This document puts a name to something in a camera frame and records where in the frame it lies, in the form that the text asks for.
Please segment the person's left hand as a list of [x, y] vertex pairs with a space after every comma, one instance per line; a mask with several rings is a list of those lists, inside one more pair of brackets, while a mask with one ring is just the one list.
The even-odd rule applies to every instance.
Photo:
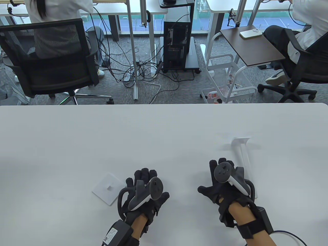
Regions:
[[126, 187], [119, 192], [119, 216], [131, 226], [139, 216], [144, 215], [148, 226], [153, 222], [154, 216], [158, 216], [160, 208], [169, 197], [168, 192], [163, 192], [163, 183], [157, 177], [156, 170], [137, 170], [134, 178], [126, 179]]

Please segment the person's right hand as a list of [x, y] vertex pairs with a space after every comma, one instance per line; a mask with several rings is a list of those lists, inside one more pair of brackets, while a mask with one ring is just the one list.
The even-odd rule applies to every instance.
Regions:
[[235, 167], [231, 160], [210, 160], [209, 167], [212, 185], [199, 186], [198, 192], [219, 206], [219, 220], [225, 226], [233, 228], [235, 219], [229, 212], [229, 207], [237, 202], [243, 207], [256, 208], [253, 199], [254, 186], [249, 185], [250, 181], [245, 179], [244, 167]]

